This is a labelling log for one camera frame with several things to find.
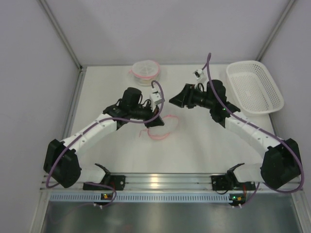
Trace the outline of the white mesh laundry bag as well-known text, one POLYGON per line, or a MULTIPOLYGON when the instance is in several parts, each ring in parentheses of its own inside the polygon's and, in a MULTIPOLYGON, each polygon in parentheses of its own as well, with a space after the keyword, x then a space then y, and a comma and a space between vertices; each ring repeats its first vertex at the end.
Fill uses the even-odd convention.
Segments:
POLYGON ((141 86, 150 86, 152 81, 158 81, 160 72, 160 65, 154 60, 136 62, 130 70, 134 81, 141 86))
POLYGON ((139 137, 147 136, 152 140, 163 140, 172 134, 179 125, 179 117, 176 115, 166 115, 162 118, 164 126, 156 126, 141 130, 139 137))

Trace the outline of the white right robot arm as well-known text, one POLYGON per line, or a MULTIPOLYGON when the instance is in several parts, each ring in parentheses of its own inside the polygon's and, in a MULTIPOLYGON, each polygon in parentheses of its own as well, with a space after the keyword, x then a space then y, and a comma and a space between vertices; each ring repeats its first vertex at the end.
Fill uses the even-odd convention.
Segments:
POLYGON ((226 88, 221 81, 209 81, 205 91, 187 83, 169 102, 180 108, 199 106, 209 109, 216 123, 236 134, 261 156, 260 163, 240 163, 230 168, 227 173, 234 181, 264 183, 277 190, 302 176, 298 144, 291 138, 282 140, 265 133, 249 122, 238 107, 227 101, 226 88))

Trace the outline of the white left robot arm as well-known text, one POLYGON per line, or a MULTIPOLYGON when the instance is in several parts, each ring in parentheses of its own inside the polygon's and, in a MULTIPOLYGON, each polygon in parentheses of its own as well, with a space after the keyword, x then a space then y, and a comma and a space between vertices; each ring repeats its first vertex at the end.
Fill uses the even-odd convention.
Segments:
POLYGON ((165 101, 162 89, 153 87, 145 102, 141 101, 141 97, 139 89, 129 87, 122 98, 106 107, 88 126, 68 138, 51 141, 43 166, 48 175, 46 187, 61 185, 69 188, 77 182, 103 182, 109 174, 104 166, 83 164, 86 161, 84 156, 91 147, 127 123, 144 124, 146 128, 163 126, 160 117, 165 101), (55 180, 55 185, 50 184, 51 179, 55 180))

